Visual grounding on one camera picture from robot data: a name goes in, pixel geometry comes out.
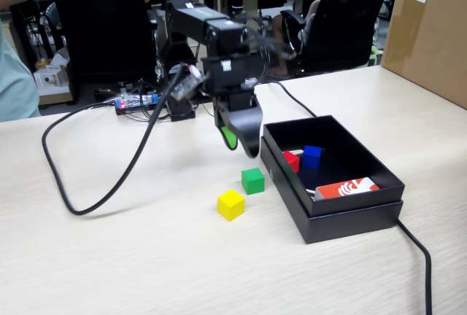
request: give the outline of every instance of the white logo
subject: white logo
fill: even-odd
[[[339,188],[339,194],[340,196],[347,196],[353,195],[354,193],[366,193],[371,191],[370,187],[373,185],[374,183],[369,178],[362,179],[360,184],[357,183],[357,180],[352,180],[352,183],[345,182]]]

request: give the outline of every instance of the green cube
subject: green cube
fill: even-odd
[[[264,191],[264,175],[259,168],[242,171],[242,186],[247,195]]]

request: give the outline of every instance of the cube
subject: cube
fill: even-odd
[[[264,191],[264,175],[259,168],[242,172],[242,186],[247,195]]]
[[[301,165],[304,168],[318,169],[320,165],[321,147],[305,146],[304,154],[301,158]]]
[[[285,151],[284,157],[289,163],[290,167],[292,167],[294,173],[298,173],[298,169],[300,168],[300,157],[295,156],[292,152]]]
[[[235,190],[229,190],[217,199],[217,211],[229,222],[245,212],[245,199]]]

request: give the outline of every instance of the yellow cube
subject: yellow cube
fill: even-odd
[[[229,190],[217,199],[217,211],[231,222],[245,211],[245,199],[237,191]]]

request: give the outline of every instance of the blue cube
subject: blue cube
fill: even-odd
[[[318,169],[320,165],[321,147],[305,146],[301,166],[304,168]]]

